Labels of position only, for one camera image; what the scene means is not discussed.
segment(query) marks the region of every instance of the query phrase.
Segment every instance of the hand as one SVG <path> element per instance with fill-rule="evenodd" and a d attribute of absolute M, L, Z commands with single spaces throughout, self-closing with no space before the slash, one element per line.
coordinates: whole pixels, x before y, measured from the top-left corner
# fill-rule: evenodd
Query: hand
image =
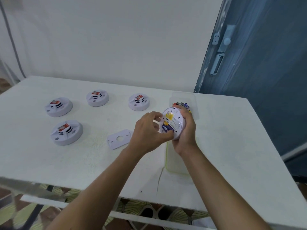
<path fill-rule="evenodd" d="M 190 151 L 191 148 L 198 147 L 195 140 L 196 124 L 192 114 L 186 108 L 175 104 L 173 107 L 180 109 L 180 113 L 186 121 L 186 126 L 180 138 L 178 140 L 172 140 L 175 151 L 179 155 L 182 155 L 184 152 Z"/>
<path fill-rule="evenodd" d="M 140 153 L 141 156 L 155 150 L 162 143 L 174 138 L 174 132 L 159 133 L 159 124 L 153 120 L 160 122 L 163 115 L 160 112 L 152 111 L 146 113 L 135 124 L 135 129 L 128 147 Z"/>

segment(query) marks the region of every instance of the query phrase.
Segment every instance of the patterned floor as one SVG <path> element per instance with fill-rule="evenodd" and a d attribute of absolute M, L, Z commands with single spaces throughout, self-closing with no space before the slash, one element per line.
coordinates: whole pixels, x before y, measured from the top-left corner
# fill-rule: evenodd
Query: patterned floor
<path fill-rule="evenodd" d="M 47 189 L 48 185 L 41 184 L 40 187 Z M 67 198 L 67 202 L 73 201 L 80 193 L 80 191 L 76 189 L 57 186 L 53 188 L 52 192 L 58 195 L 64 195 Z M 0 230 L 44 230 L 61 212 L 61 209 L 56 207 L 36 205 L 34 203 L 22 201 L 20 200 L 22 195 L 23 194 L 0 188 Z M 129 199 L 121 199 L 117 211 L 184 224 L 191 224 L 192 220 L 209 216 L 208 213 L 205 212 Z M 29 225 L 31 218 L 33 219 L 33 224 Z M 170 228 L 113 219 L 110 217 L 107 219 L 104 229 L 170 230 Z"/>

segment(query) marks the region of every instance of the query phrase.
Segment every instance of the left hand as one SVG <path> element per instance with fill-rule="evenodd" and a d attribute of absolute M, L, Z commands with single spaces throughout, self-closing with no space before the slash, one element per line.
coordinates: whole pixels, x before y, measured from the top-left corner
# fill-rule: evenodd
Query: left hand
<path fill-rule="evenodd" d="M 146 113 L 135 124 L 135 129 L 128 145 L 128 148 L 141 156 L 155 150 L 162 143 L 174 138 L 174 132 L 159 133 L 159 124 L 153 120 L 160 122 L 163 115 L 160 112 L 152 111 Z"/>

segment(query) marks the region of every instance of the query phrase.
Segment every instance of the cable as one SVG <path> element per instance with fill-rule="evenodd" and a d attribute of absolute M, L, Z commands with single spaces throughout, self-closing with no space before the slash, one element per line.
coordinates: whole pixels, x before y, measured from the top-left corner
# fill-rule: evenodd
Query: cable
<path fill-rule="evenodd" d="M 16 50 L 16 47 L 15 47 L 15 43 L 14 43 L 14 40 L 13 40 L 13 37 L 12 37 L 12 32 L 11 32 L 11 29 L 10 29 L 10 25 L 9 25 L 9 22 L 7 20 L 7 17 L 6 17 L 6 13 L 4 11 L 4 8 L 3 8 L 3 5 L 2 5 L 2 1 L 0 0 L 0 9 L 1 9 L 1 12 L 2 12 L 2 15 L 3 15 L 3 18 L 4 18 L 4 21 L 5 21 L 5 25 L 6 25 L 6 29 L 7 29 L 7 33 L 9 34 L 9 37 L 10 37 L 10 40 L 11 40 L 11 43 L 12 43 L 12 47 L 14 49 L 14 53 L 15 53 L 15 57 L 16 57 L 16 60 L 17 60 L 17 63 L 18 63 L 18 67 L 20 69 L 20 72 L 22 74 L 22 76 L 24 78 L 27 78 L 25 76 L 25 73 L 23 72 L 22 70 L 22 67 L 21 67 L 21 64 L 20 64 L 20 61 L 19 61 L 19 57 L 18 57 L 18 54 L 17 54 L 17 50 Z"/>

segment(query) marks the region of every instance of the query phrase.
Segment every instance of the right hand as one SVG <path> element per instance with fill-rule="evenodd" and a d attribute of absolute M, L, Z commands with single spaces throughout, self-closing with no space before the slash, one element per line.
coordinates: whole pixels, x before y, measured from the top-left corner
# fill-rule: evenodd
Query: right hand
<path fill-rule="evenodd" d="M 186 108 L 179 105 L 173 105 L 173 107 L 180 109 L 180 113 L 186 121 L 186 126 L 183 129 L 180 138 L 178 140 L 172 140 L 176 153 L 182 155 L 183 153 L 190 151 L 191 148 L 197 147 L 195 140 L 196 124 L 192 114 Z"/>

